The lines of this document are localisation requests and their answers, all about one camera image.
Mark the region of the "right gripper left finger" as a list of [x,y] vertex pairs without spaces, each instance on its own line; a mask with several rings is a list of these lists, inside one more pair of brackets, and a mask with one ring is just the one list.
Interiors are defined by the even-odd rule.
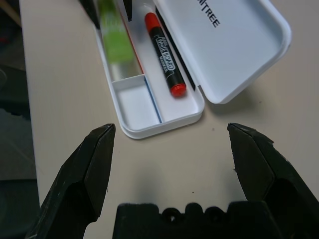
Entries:
[[27,239],[82,239],[102,212],[116,127],[92,130],[61,166]]

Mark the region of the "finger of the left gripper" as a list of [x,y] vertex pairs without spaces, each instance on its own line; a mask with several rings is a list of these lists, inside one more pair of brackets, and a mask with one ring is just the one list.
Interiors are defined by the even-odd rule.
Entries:
[[84,8],[85,12],[87,13],[88,17],[94,23],[97,29],[100,29],[100,23],[95,7],[94,0],[79,0],[80,4]]
[[125,11],[128,21],[132,21],[133,18],[133,0],[123,0]]

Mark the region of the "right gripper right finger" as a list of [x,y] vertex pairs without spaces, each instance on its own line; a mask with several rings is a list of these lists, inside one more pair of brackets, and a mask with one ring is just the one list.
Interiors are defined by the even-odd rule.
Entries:
[[227,130],[246,199],[267,204],[283,238],[317,239],[319,202],[274,142],[238,123],[229,123]]

